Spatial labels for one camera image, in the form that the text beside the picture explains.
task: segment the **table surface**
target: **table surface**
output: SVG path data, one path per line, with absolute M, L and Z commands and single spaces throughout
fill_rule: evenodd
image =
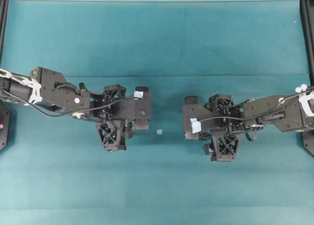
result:
M 312 224 L 314 158 L 299 134 L 267 126 L 217 163 L 182 132 L 185 96 L 241 102 L 309 84 L 298 1 L 11 1 L 1 67 L 36 66 L 96 92 L 149 86 L 153 119 L 109 153 L 92 123 L 7 105 L 3 224 Z

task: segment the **black metal frame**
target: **black metal frame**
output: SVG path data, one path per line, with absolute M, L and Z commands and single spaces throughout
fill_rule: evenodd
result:
M 310 68 L 310 82 L 314 85 L 314 0 L 301 0 L 300 13 Z M 314 131 L 302 133 L 303 147 L 314 154 Z
M 0 64 L 8 5 L 9 5 L 8 0 L 0 0 Z M 0 102 L 0 150 L 2 150 L 7 145 L 8 142 L 10 117 L 11 117 L 10 111 L 2 102 Z
M 6 23 L 6 15 L 8 11 L 8 0 L 0 0 L 0 62 L 2 55 L 2 47 L 4 40 L 4 31 L 5 31 L 5 23 Z

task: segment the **white tape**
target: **white tape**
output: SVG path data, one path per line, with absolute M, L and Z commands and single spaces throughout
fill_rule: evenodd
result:
M 202 130 L 202 123 L 197 121 L 196 118 L 191 118 L 191 126 L 192 126 L 192 133 L 198 133 Z
M 297 93 L 301 93 L 301 92 L 305 92 L 307 88 L 308 87 L 306 84 L 302 84 L 300 87 L 296 87 L 295 91 Z M 307 95 L 306 93 L 302 93 L 299 95 L 299 102 L 301 103 L 303 111 L 305 112 L 307 116 L 314 116 L 314 113 L 312 112 L 309 105 L 309 100 L 312 100 L 312 99 L 314 99 L 314 92 L 311 92 L 309 95 Z
M 135 91 L 134 92 L 134 97 L 141 99 L 144 96 L 144 92 L 140 92 L 140 91 Z

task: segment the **black cable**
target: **black cable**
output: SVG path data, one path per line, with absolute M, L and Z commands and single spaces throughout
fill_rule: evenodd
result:
M 20 101 L 23 101 L 27 104 L 29 104 L 31 107 L 35 108 L 37 111 L 39 111 L 40 113 L 46 115 L 46 116 L 49 116 L 49 117 L 62 117 L 62 116 L 66 116 L 66 115 L 69 115 L 69 114 L 73 114 L 75 112 L 81 112 L 81 111 L 93 111 L 93 110 L 98 110 L 98 109 L 102 109 L 102 108 L 105 108 L 105 107 L 108 107 L 108 106 L 111 106 L 113 104 L 116 104 L 118 102 L 121 102 L 121 101 L 124 101 L 124 100 L 128 100 L 128 99 L 120 99 L 120 100 L 116 100 L 116 101 L 113 101 L 109 104 L 106 104 L 106 105 L 103 105 L 103 106 L 98 106 L 98 107 L 93 107 L 93 108 L 87 108 L 87 109 L 78 109 L 78 110 L 75 110 L 75 111 L 69 111 L 69 112 L 65 112 L 65 113 L 62 113 L 62 114 L 59 114 L 59 115 L 50 115 L 50 114 L 47 114 L 46 112 L 42 111 L 40 108 L 38 108 L 37 106 L 35 106 L 34 104 L 30 103 L 29 101 L 26 101 L 24 100 L 23 98 L 20 98 L 6 90 L 2 90 L 2 92 L 4 92 L 5 94 L 8 94 Z
M 208 121 L 208 120 L 213 120 L 213 119 L 232 119 L 232 120 L 239 120 L 239 121 L 246 121 L 246 120 L 250 120 L 250 119 L 254 119 L 254 118 L 259 118 L 265 114 L 268 114 L 269 112 L 272 112 L 273 110 L 277 109 L 281 104 L 283 104 L 285 101 L 291 99 L 291 98 L 294 98 L 294 97 L 297 97 L 299 96 L 300 94 L 304 94 L 310 90 L 313 90 L 314 88 L 311 88 L 311 89 L 308 89 L 306 91 L 303 91 L 303 92 L 300 92 L 300 93 L 297 93 L 297 94 L 293 94 L 293 95 L 290 95 L 284 99 L 282 99 L 275 107 L 273 108 L 270 108 L 269 110 L 257 115 L 257 116 L 250 116 L 250 117 L 246 117 L 246 118 L 238 118 L 238 117 L 231 117 L 231 116 L 214 116 L 214 117 L 208 117 L 208 118 L 205 118 L 205 119 L 202 119 L 202 120 L 198 120 L 199 122 L 203 122 L 203 121 Z

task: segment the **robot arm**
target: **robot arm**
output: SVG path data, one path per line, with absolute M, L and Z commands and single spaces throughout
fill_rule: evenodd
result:
M 294 95 L 273 95 L 234 104 L 230 95 L 215 95 L 201 106 L 185 98 L 183 131 L 187 140 L 209 140 L 203 146 L 211 161 L 235 161 L 241 135 L 255 141 L 257 131 L 275 125 L 282 132 L 308 131 L 314 123 L 314 87 L 302 85 Z
M 149 128 L 151 93 L 137 87 L 126 97 L 121 85 L 106 86 L 101 94 L 68 83 L 62 73 L 37 67 L 30 76 L 0 69 L 0 99 L 5 102 L 31 105 L 50 117 L 72 115 L 73 118 L 95 122 L 104 150 L 126 150 L 125 139 L 136 129 Z M 42 111 L 58 113 L 50 115 Z

